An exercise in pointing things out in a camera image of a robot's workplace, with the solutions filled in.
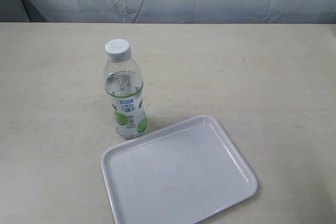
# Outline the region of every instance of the table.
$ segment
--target table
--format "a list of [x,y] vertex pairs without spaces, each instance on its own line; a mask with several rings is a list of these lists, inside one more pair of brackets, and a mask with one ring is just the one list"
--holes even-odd
[[0,223],[113,223],[102,83],[127,39],[148,132],[219,120],[259,180],[204,224],[336,223],[336,25],[0,24]]

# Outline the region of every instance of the water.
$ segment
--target water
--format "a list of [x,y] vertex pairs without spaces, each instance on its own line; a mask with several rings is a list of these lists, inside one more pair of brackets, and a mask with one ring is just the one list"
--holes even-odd
[[106,91],[114,97],[129,97],[142,88],[140,75],[132,71],[121,71],[111,74],[106,82]]

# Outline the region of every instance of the tray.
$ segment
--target tray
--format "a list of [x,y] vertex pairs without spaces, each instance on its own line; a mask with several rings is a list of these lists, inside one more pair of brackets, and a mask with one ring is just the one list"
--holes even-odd
[[113,146],[101,168],[116,224],[197,223],[257,190],[255,175],[208,115]]

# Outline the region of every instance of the bottle cap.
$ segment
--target bottle cap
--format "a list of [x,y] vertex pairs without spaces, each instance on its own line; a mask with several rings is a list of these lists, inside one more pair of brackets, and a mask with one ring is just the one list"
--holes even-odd
[[107,59],[112,62],[123,62],[131,58],[130,44],[124,39],[113,39],[106,43]]

